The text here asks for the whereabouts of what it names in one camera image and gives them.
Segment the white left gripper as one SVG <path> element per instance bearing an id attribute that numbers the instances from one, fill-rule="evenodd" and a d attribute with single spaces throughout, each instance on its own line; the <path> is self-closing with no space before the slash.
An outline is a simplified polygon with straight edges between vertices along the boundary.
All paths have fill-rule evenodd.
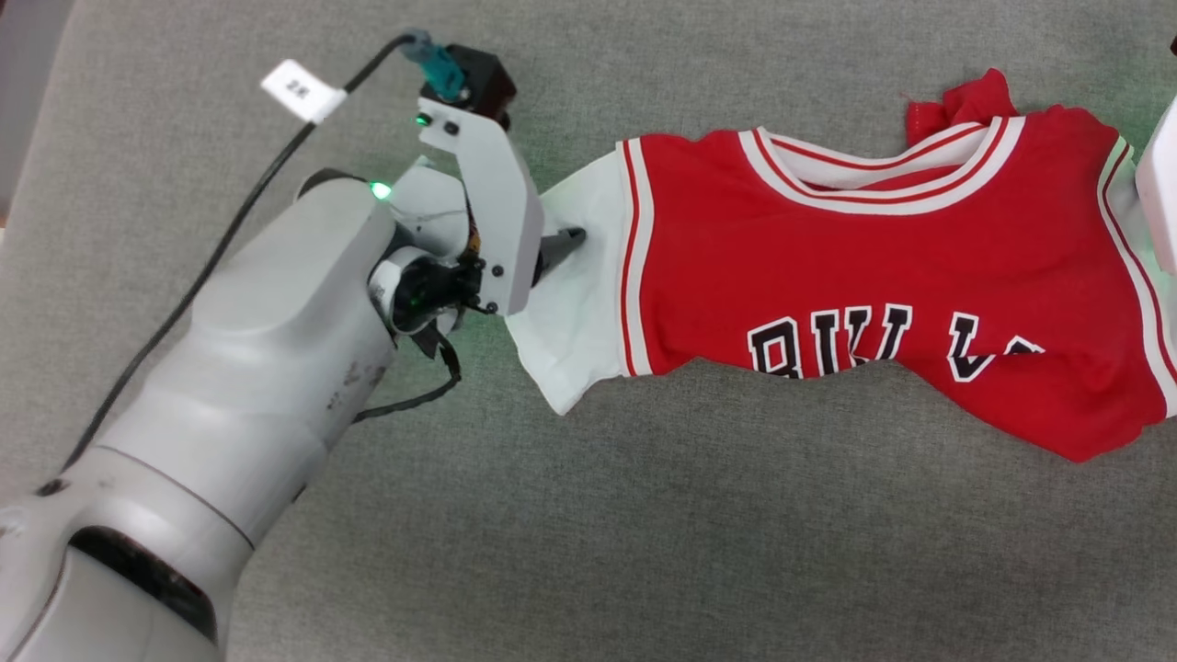
<path id="1" fill-rule="evenodd" d="M 485 263 L 463 181 L 425 155 L 395 183 L 370 183 L 377 210 L 394 221 L 394 239 L 370 276 L 370 297 L 394 335 L 411 336 L 440 319 L 454 326 L 479 304 Z M 536 262 L 541 282 L 586 239 L 580 227 L 543 237 Z"/>

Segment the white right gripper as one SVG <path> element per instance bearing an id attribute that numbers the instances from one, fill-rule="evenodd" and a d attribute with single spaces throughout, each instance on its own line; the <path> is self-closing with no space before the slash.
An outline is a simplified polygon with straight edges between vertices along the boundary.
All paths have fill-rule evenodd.
<path id="1" fill-rule="evenodd" d="M 1141 155 L 1136 186 L 1156 259 L 1176 276 L 1176 97 Z"/>

